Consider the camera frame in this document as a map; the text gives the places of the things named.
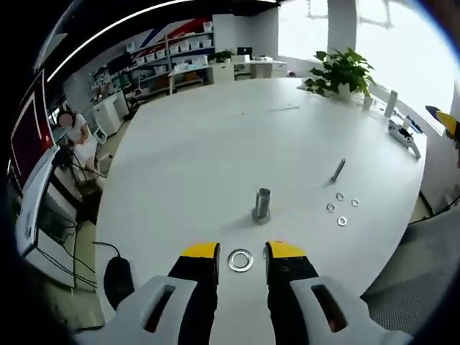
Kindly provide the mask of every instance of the person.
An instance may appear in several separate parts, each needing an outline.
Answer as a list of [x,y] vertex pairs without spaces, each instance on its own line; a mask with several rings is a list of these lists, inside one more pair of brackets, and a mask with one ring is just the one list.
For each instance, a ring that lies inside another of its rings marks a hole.
[[[94,162],[96,159],[98,142],[92,135],[83,115],[74,113],[71,110],[64,110],[57,115],[57,122],[59,126],[67,129],[66,134],[69,139],[69,146],[73,151],[73,164],[83,167],[89,172],[93,172],[93,174],[85,174],[85,176],[81,178],[86,180],[88,177],[90,179],[96,178],[97,171]],[[75,169],[75,171],[78,174],[83,173],[83,171],[78,168]]]

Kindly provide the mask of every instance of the computer mouse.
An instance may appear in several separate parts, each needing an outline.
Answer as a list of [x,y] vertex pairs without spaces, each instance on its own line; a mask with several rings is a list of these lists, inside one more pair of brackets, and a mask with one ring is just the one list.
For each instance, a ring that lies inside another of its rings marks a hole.
[[115,310],[126,297],[134,292],[131,266],[128,260],[123,257],[110,259],[106,267],[106,273],[103,276],[103,288],[106,292],[107,300]]

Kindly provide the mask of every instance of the yellow object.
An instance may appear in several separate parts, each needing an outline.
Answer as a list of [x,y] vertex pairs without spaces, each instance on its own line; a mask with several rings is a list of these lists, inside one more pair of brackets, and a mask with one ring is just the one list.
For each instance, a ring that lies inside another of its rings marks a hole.
[[304,257],[306,256],[305,251],[300,247],[291,246],[279,241],[268,241],[272,247],[273,258],[277,259],[280,257]]
[[457,126],[457,120],[455,120],[449,114],[443,113],[442,111],[436,112],[436,117],[438,120],[445,126],[447,131],[454,136],[455,135],[455,128]]
[[214,258],[214,251],[217,242],[203,242],[197,243],[194,246],[188,247],[181,254],[182,257],[207,257],[209,259]]

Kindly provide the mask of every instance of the monitor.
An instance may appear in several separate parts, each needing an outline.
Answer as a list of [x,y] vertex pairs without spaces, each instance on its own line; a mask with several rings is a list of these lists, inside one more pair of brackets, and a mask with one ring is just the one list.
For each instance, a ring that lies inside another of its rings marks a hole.
[[236,54],[252,56],[252,47],[238,47],[236,49]]
[[21,190],[45,153],[55,147],[45,102],[45,74],[35,78],[19,107],[11,131],[11,168]]

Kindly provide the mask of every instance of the blue stripe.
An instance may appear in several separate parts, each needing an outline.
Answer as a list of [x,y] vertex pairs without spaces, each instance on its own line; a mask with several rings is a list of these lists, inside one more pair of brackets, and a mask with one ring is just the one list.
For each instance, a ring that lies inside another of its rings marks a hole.
[[141,44],[141,48],[145,47],[151,40],[155,38],[155,36],[158,35],[158,33],[163,30],[166,27],[166,24],[163,25],[162,27],[159,27],[157,29],[152,29],[152,31],[148,34],[148,36],[145,38],[144,42]]

